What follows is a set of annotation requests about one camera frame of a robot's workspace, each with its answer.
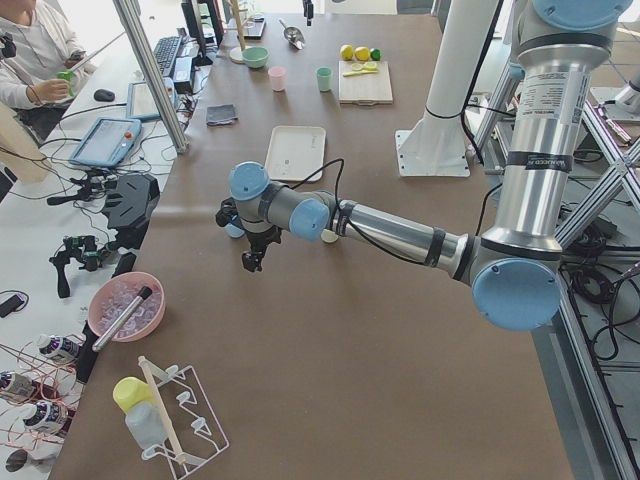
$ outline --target white tray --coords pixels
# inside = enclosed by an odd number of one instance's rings
[[[322,127],[274,127],[264,163],[267,173],[273,180],[303,180],[322,166],[326,137]],[[318,172],[309,181],[316,182],[321,177],[322,172]]]

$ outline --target white label on motor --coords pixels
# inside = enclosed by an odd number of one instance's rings
[[[524,81],[518,116],[577,125],[588,88],[589,76],[582,72],[531,75]]]

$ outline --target computer mouse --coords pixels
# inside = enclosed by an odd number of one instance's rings
[[[99,88],[93,93],[93,99],[96,102],[113,102],[115,98],[115,93],[111,90],[105,90],[104,88]]]

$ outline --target green cup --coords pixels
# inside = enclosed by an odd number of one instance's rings
[[[321,92],[328,92],[331,90],[331,77],[333,72],[329,67],[320,67],[316,70],[316,78],[318,79],[318,89]]]

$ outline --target keyboard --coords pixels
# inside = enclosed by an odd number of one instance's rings
[[[163,77],[171,77],[173,75],[173,67],[176,64],[180,46],[180,37],[164,37],[158,40],[156,47],[153,49],[153,54]]]

